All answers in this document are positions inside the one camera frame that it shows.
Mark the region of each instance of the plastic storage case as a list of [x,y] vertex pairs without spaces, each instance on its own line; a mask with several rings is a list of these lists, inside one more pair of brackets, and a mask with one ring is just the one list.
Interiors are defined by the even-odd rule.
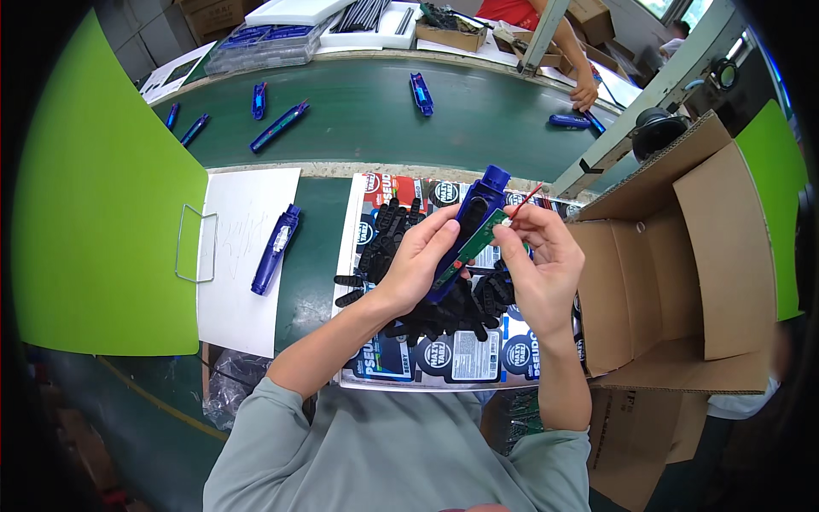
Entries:
[[239,25],[210,52],[208,75],[307,64],[320,45],[319,36],[333,16],[315,27],[306,25]]

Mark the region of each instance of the worker's hand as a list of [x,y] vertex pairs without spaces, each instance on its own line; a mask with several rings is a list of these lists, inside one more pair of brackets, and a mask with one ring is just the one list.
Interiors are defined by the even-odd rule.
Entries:
[[[455,220],[459,208],[441,208],[404,234],[387,275],[371,292],[381,292],[381,301],[386,302],[392,318],[412,311],[429,292],[438,262],[460,232]],[[461,275],[469,277],[466,269],[461,270]]]
[[[514,206],[504,211],[512,215]],[[586,257],[551,210],[524,204],[512,226],[498,224],[492,230],[514,285],[515,301],[523,319],[541,343],[568,332],[572,337],[572,303]],[[534,249],[529,259],[523,242]]]
[[595,104],[595,100],[597,99],[597,88],[600,86],[600,84],[597,83],[595,77],[591,73],[591,68],[583,71],[578,68],[577,72],[579,73],[579,76],[577,77],[577,87],[569,92],[568,97],[574,101],[574,104],[572,105],[573,109],[579,110],[580,112],[585,112]]

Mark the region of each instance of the worker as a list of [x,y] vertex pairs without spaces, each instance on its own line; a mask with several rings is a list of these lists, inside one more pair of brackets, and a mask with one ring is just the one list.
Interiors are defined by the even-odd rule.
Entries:
[[660,47],[660,55],[664,61],[668,61],[680,49],[691,31],[691,26],[682,20],[674,20],[668,29],[671,30],[673,38]]
[[[547,3],[548,0],[483,0],[475,16],[502,20],[522,29],[534,30]],[[591,72],[591,65],[566,16],[560,20],[552,40],[577,69],[577,87],[569,92],[569,98],[574,101],[572,108],[585,112],[595,104],[599,83]]]
[[[326,386],[429,291],[458,235],[458,208],[409,229],[375,289],[273,359],[239,407],[205,484],[205,511],[590,510],[591,398],[570,322],[584,256],[553,211],[524,204],[511,227],[493,229],[518,308],[540,345],[545,432],[523,437],[505,457],[484,441],[481,404],[471,392]],[[316,392],[309,424],[302,402]]]

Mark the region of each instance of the green circuit board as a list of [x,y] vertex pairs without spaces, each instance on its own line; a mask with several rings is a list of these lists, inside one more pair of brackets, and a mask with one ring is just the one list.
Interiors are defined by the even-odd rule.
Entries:
[[443,286],[455,272],[458,272],[459,269],[462,269],[467,264],[467,261],[472,260],[480,254],[495,237],[495,235],[492,234],[492,228],[508,218],[509,216],[506,215],[503,210],[495,208],[492,215],[489,215],[489,218],[481,224],[477,231],[469,237],[469,240],[466,241],[464,246],[461,247],[460,251],[458,251],[458,257],[452,262],[452,265],[441,274],[441,277],[432,284],[432,288],[440,288]]

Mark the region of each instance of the window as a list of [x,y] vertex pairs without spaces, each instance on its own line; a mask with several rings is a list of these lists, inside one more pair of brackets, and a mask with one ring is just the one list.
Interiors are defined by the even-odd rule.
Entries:
[[662,18],[666,11],[671,7],[674,3],[674,0],[637,0],[643,7],[649,10],[649,12],[657,18]]
[[694,0],[681,16],[681,19],[687,22],[688,25],[691,26],[691,29],[693,29],[711,6],[711,1],[712,0]]

